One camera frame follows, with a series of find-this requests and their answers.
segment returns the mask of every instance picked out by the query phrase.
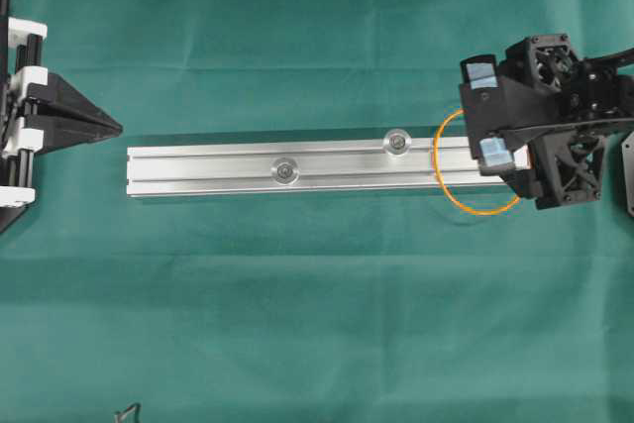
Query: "aluminum profile rail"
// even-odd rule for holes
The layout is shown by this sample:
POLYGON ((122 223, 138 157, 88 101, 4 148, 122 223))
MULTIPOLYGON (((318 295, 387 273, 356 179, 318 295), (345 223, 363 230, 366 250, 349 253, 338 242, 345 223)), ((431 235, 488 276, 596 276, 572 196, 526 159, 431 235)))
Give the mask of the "aluminum profile rail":
MULTIPOLYGON (((483 177, 465 137, 440 141, 451 186, 501 184, 483 177)), ((128 148, 133 197, 438 187, 432 140, 392 130, 382 139, 128 148)), ((525 150, 515 154, 527 166, 525 150)))

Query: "white bracket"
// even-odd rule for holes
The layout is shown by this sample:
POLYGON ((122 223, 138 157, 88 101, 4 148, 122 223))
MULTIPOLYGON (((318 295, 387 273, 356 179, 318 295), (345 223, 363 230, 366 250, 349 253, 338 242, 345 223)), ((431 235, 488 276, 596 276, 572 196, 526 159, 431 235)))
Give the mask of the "white bracket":
POLYGON ((24 66, 20 71, 11 76, 9 90, 14 93, 18 102, 27 97, 30 84, 49 84, 49 70, 42 66, 24 66))
POLYGON ((0 208, 19 208, 35 200, 34 188, 0 186, 0 208))
POLYGON ((19 45, 26 45, 30 34, 45 39, 48 30, 46 24, 9 17, 9 48, 15 49, 19 45))
POLYGON ((2 151, 2 158, 16 156, 20 149, 36 153, 44 146, 44 131, 25 128, 24 118, 18 118, 7 140, 7 146, 2 151))

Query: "orange cable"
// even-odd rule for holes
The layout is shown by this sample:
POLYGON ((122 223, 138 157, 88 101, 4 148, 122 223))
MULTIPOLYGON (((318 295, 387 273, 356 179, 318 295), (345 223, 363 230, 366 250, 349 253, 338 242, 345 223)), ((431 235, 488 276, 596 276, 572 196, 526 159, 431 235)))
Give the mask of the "orange cable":
POLYGON ((451 123, 454 119, 456 119, 458 116, 460 116, 461 114, 463 114, 462 109, 459 109, 458 111, 450 114, 447 117, 447 119, 443 121, 443 124, 440 125, 440 127, 438 128, 438 131, 436 131, 436 134, 434 135, 434 142, 432 146, 432 164, 434 165, 434 173, 436 174, 436 179, 438 180, 440 188, 443 189, 443 192, 445 193, 447 198, 449 198, 454 205, 456 205, 458 208, 460 208, 464 212, 471 213, 472 215, 478 215, 480 217, 490 217, 492 215, 498 215, 500 213, 506 212, 519 202, 519 197, 517 195, 515 195, 511 199, 511 201, 508 202, 506 205, 502 205, 499 208, 494 208, 492 210, 475 210, 474 208, 460 202, 456 197, 454 197, 454 195, 449 190, 449 188, 447 188, 447 185, 445 185, 443 174, 441 173, 438 166, 438 143, 447 125, 451 123))

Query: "screw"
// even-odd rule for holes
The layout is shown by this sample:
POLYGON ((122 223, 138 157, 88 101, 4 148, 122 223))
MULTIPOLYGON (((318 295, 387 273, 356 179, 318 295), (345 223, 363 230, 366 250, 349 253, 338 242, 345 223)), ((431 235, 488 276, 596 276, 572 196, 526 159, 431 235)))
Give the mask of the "screw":
POLYGON ((403 138, 401 135, 395 134, 394 136, 389 138, 389 144, 397 151, 400 151, 405 147, 406 141, 405 138, 403 138))
POLYGON ((281 179, 288 179, 293 175, 293 167, 290 163, 281 163, 277 167, 277 176, 281 179))

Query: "green table surface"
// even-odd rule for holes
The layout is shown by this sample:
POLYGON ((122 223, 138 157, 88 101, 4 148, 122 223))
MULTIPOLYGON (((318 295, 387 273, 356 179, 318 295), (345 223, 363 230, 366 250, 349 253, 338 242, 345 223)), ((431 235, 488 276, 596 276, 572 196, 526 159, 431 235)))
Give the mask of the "green table surface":
MULTIPOLYGON (((38 158, 0 237, 0 421, 634 420, 634 222, 495 218, 439 192, 126 197, 126 147, 430 127, 459 61, 567 32, 634 44, 634 0, 11 0, 122 137, 38 158)), ((475 206, 509 198, 460 194, 475 206)))

